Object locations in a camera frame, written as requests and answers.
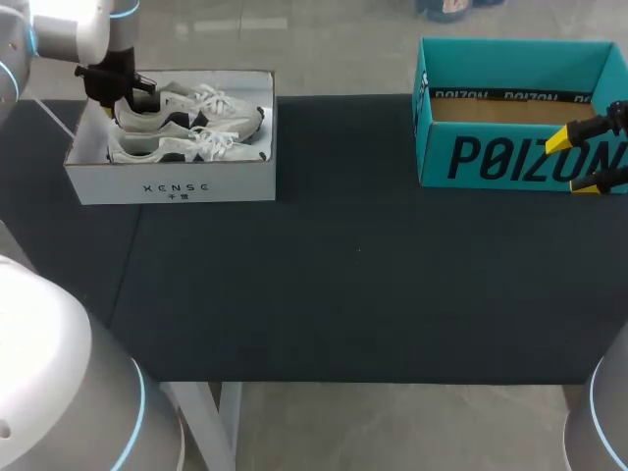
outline white shoe box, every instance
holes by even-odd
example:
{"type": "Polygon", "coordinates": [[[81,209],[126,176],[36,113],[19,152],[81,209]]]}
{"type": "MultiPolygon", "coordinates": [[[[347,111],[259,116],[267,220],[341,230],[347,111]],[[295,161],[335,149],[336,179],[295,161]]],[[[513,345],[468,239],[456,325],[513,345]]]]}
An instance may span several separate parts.
{"type": "Polygon", "coordinates": [[[171,81],[207,83],[264,108],[264,122],[251,145],[266,162],[112,164],[107,160],[113,120],[87,101],[65,168],[82,204],[198,203],[275,199],[277,105],[274,76],[252,71],[142,72],[163,86],[171,81]]]}

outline black tablecloth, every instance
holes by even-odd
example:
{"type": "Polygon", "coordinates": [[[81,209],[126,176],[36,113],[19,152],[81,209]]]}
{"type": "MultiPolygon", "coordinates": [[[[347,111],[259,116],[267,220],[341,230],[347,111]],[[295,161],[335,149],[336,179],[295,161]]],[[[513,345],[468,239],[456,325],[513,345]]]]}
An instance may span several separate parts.
{"type": "MultiPolygon", "coordinates": [[[[1,169],[26,180],[19,117],[1,169]]],[[[134,238],[136,208],[69,194],[54,224],[6,191],[0,217],[102,312],[122,280],[110,327],[161,381],[581,383],[625,321],[627,199],[421,188],[406,95],[283,98],[278,143],[277,202],[146,205],[134,238]]]]}

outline white sneaker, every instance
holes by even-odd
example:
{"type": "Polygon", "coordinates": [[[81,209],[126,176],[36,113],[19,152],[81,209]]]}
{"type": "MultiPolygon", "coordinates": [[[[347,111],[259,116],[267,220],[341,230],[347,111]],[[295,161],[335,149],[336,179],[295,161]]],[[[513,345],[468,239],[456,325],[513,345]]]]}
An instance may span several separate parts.
{"type": "Polygon", "coordinates": [[[201,127],[187,130],[175,123],[153,133],[114,128],[109,134],[107,158],[115,164],[267,160],[260,149],[237,143],[236,139],[234,132],[201,127]]]}
{"type": "Polygon", "coordinates": [[[139,93],[139,106],[149,102],[147,112],[136,113],[126,99],[116,103],[114,112],[120,127],[129,132],[154,132],[170,122],[183,128],[201,126],[237,132],[238,140],[252,137],[262,126],[264,109],[225,95],[209,85],[186,87],[172,82],[154,95],[139,93]]]}

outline white cylindrical robot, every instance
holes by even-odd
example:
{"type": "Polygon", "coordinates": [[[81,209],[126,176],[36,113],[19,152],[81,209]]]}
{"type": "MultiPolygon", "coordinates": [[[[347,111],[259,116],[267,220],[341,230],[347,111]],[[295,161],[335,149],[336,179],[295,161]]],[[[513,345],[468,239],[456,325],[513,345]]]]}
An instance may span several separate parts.
{"type": "Polygon", "coordinates": [[[177,409],[82,305],[0,257],[0,469],[201,471],[177,409]]]}
{"type": "Polygon", "coordinates": [[[628,325],[585,386],[564,431],[569,471],[628,471],[628,325]]]}

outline shoelace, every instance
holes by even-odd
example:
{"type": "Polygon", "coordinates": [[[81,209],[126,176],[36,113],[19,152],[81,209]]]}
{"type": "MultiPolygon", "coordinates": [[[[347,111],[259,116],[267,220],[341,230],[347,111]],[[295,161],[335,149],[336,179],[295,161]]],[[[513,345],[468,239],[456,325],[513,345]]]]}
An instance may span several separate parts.
{"type": "Polygon", "coordinates": [[[193,155],[202,152],[209,155],[209,161],[214,157],[223,156],[225,152],[234,147],[237,132],[213,131],[202,126],[195,126],[190,130],[190,137],[194,142],[189,145],[188,151],[193,155]]]}
{"type": "Polygon", "coordinates": [[[207,84],[194,87],[195,106],[200,110],[208,107],[212,113],[222,115],[226,108],[233,108],[234,104],[225,95],[224,91],[219,91],[207,84]]]}

